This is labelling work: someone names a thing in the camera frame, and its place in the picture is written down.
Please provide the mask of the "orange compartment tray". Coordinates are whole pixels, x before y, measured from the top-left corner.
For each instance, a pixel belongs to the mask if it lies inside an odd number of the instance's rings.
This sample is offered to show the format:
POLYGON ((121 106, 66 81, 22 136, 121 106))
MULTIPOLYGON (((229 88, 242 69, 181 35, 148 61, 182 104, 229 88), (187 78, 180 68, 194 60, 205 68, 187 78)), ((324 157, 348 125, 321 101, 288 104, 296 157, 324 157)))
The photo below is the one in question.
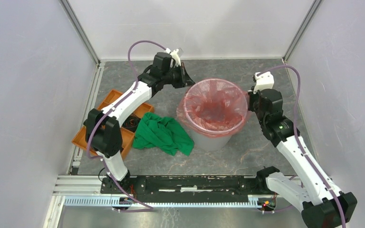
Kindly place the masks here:
MULTIPOLYGON (((108 105, 110 105, 111 103, 113 103, 116 99, 118 99, 123 93, 112 89, 107 96, 105 97, 105 99, 101 102, 101 104, 98 106, 99 109, 102 109, 108 105)), ((151 112, 154 113, 154 106, 152 106, 149 103, 143 103, 141 104, 135 111, 133 111, 133 115, 135 115, 136 117, 142 118, 144 116, 145 113, 147 112, 151 112)), ((129 154, 129 151, 132 147, 133 144, 133 139, 135 136, 135 130, 132 129, 132 127, 127 127, 124 128, 123 126, 121 127, 121 134, 122 134, 122 139, 123 139, 123 143, 122 143, 122 149, 121 149, 121 156, 123 159, 125 159, 127 157, 127 155, 129 154)), ((81 150, 86 150, 87 147, 87 142, 86 142, 86 127, 83 126, 78 133, 75 135, 75 137, 72 140, 72 143, 80 148, 81 150)))

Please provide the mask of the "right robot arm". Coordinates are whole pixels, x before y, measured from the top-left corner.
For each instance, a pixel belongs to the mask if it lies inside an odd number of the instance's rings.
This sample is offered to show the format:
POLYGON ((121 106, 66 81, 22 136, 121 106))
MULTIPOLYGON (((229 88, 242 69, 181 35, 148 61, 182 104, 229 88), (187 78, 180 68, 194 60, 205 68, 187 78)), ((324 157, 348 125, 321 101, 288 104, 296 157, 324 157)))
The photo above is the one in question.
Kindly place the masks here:
POLYGON ((295 207, 309 228, 345 227, 357 205, 353 193, 343 192, 322 170, 304 144, 299 130, 283 114, 281 92, 249 91, 249 110, 256 114, 263 135, 289 161, 303 186, 274 166, 257 172, 258 192, 277 193, 295 207))

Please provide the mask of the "green cloth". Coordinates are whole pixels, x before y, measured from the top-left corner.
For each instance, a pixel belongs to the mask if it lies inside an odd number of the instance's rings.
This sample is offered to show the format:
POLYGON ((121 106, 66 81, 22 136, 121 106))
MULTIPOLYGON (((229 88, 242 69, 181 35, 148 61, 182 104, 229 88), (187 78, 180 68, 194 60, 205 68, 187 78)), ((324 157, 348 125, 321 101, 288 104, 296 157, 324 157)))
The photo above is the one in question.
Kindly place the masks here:
POLYGON ((147 112, 137 126, 132 147, 139 150, 157 147, 171 156, 177 152, 189 156, 194 142, 174 118, 147 112))

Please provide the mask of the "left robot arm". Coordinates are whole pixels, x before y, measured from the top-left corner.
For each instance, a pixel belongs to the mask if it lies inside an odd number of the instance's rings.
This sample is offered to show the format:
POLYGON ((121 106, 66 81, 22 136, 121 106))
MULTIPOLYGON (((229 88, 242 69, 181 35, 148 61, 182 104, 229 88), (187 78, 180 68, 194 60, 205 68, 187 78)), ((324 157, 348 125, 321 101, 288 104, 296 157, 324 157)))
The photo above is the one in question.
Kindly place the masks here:
POLYGON ((165 85, 183 88, 195 84, 186 72, 181 55, 179 48, 156 53, 152 64, 125 93, 102 109, 91 109, 84 121, 86 150, 93 149, 103 160, 108 176, 113 179, 112 187, 118 193, 126 193, 130 189, 130 180, 126 178, 129 171, 121 156, 121 126, 133 111, 165 85))

